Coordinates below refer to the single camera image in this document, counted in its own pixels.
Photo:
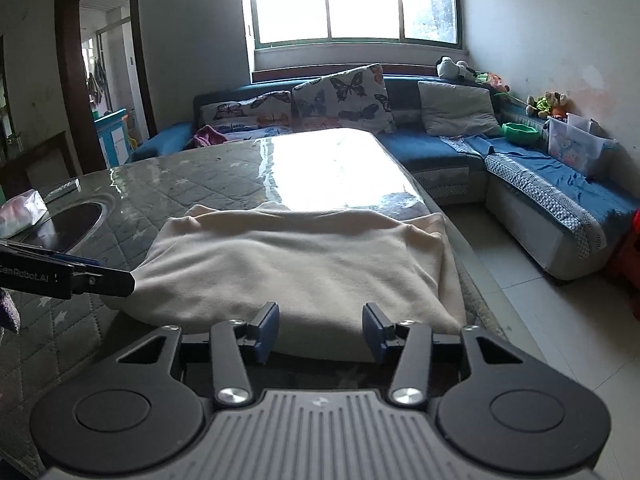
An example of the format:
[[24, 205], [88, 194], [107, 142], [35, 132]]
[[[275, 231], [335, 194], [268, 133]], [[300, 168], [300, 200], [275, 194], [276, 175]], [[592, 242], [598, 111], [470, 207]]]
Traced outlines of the cream knit garment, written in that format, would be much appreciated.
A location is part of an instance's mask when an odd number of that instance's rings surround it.
[[396, 220], [367, 209], [292, 211], [202, 205], [165, 222], [134, 269], [136, 287], [107, 305], [153, 326], [207, 332], [280, 308], [274, 348], [299, 358], [367, 362], [365, 304], [392, 321], [445, 334], [465, 322], [454, 254], [441, 214]]

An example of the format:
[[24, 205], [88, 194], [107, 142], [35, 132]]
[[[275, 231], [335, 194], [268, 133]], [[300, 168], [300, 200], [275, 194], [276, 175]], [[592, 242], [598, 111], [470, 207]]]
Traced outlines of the pink tissue pack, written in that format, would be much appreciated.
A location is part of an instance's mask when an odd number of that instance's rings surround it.
[[9, 238], [35, 226], [47, 212], [47, 205], [36, 190], [10, 198], [0, 208], [0, 237]]

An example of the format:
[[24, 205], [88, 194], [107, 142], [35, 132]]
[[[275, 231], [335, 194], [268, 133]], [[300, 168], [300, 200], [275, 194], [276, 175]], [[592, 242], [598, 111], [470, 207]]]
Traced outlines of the black round induction cooktop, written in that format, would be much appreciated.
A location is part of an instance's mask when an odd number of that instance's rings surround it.
[[55, 252], [70, 252], [90, 237], [108, 213], [100, 202], [85, 202], [49, 214], [18, 237], [20, 243]]

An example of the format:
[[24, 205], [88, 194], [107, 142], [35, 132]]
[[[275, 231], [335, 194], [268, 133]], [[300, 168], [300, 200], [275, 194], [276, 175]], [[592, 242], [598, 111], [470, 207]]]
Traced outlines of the grey remote control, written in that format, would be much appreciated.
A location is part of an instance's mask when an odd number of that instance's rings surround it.
[[80, 181], [78, 178], [69, 180], [51, 192], [49, 192], [46, 197], [43, 199], [46, 204], [50, 204], [59, 198], [80, 190]]

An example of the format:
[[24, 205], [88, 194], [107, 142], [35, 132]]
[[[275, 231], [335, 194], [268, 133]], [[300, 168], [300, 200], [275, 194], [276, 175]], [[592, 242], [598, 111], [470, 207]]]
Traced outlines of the blue white cabinet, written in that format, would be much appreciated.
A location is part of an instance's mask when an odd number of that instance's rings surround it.
[[98, 136], [107, 168], [126, 164], [132, 153], [127, 117], [126, 108], [121, 108], [94, 121], [96, 135]]

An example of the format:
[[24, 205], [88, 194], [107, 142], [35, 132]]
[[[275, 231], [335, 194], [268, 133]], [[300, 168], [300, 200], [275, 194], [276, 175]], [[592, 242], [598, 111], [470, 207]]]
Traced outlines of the magenta cloth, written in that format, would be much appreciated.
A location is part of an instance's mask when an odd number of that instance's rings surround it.
[[205, 125], [198, 129], [192, 138], [196, 148], [208, 148], [228, 142], [228, 139], [211, 125]]

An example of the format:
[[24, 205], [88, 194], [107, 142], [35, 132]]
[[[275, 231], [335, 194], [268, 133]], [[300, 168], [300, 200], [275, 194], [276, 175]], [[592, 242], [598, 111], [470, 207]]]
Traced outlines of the red plastic stool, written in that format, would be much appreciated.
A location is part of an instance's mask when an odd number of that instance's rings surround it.
[[614, 269], [622, 274], [634, 287], [640, 282], [640, 210], [634, 213], [631, 227], [614, 260]]

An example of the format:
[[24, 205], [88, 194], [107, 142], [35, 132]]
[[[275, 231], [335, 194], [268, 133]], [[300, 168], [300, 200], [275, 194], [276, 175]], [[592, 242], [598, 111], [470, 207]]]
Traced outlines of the blue sofa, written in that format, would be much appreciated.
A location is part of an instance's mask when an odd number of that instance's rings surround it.
[[[201, 94], [194, 99], [192, 122], [180, 122], [157, 133], [135, 150], [133, 160], [174, 154], [193, 145], [200, 107], [222, 101], [241, 101], [273, 91], [289, 91], [295, 82], [249, 84], [234, 90]], [[500, 125], [496, 136], [430, 136], [421, 117], [419, 81], [437, 81], [488, 89]], [[638, 202], [611, 182], [587, 178], [551, 157], [543, 148], [510, 143], [503, 136], [495, 90], [470, 82], [442, 78], [387, 76], [384, 82], [396, 130], [366, 133], [404, 166], [439, 203], [483, 202], [540, 266], [554, 278], [574, 280], [608, 262], [628, 233]], [[317, 131], [298, 125], [225, 132], [229, 142]]]

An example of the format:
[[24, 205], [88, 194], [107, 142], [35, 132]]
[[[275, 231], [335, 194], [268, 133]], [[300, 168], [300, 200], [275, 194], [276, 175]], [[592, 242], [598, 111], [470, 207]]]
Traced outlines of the small butterfly print cushion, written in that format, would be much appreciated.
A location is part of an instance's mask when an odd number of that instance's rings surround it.
[[273, 91], [241, 101], [222, 101], [200, 107], [198, 123], [221, 133], [285, 127], [293, 119], [292, 94]]

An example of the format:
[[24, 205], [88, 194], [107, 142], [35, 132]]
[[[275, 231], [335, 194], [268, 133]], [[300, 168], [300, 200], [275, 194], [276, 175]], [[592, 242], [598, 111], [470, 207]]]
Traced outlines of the clear plastic storage box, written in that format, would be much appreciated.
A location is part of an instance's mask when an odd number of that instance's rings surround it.
[[605, 176], [618, 142], [593, 119], [572, 113], [548, 120], [548, 153], [587, 178]]

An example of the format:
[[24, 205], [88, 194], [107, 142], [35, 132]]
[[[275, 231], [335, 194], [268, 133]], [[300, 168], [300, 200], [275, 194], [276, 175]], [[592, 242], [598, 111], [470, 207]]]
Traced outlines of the colourful plush toys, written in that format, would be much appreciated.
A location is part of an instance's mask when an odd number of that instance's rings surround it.
[[528, 96], [525, 104], [525, 113], [529, 117], [537, 117], [543, 120], [549, 118], [565, 120], [569, 105], [570, 100], [565, 93], [547, 91], [539, 98]]

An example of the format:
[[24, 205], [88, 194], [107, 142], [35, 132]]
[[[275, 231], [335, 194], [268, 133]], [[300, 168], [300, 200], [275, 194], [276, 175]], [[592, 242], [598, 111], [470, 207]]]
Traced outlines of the grey cushion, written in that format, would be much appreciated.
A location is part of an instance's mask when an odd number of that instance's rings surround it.
[[421, 117], [430, 136], [496, 136], [500, 125], [488, 89], [419, 81]]

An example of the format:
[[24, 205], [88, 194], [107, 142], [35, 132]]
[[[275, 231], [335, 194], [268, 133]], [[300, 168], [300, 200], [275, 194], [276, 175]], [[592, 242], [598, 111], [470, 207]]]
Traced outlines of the large butterfly print cushion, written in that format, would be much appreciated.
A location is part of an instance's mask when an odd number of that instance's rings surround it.
[[303, 130], [351, 128], [373, 134], [396, 130], [381, 64], [298, 84], [292, 99]]

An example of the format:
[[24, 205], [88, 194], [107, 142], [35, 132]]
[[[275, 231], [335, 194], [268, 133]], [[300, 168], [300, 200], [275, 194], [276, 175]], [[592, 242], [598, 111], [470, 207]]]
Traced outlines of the window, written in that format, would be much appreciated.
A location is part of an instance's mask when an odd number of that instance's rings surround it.
[[460, 48], [458, 0], [250, 0], [258, 49], [390, 42]]

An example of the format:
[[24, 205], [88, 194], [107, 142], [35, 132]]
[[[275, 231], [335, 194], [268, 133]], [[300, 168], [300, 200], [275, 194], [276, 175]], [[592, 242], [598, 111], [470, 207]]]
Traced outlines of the white plush toy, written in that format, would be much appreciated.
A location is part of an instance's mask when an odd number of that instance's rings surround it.
[[477, 72], [463, 60], [454, 62], [449, 56], [442, 56], [436, 64], [437, 76], [447, 80], [468, 80], [474, 81]]

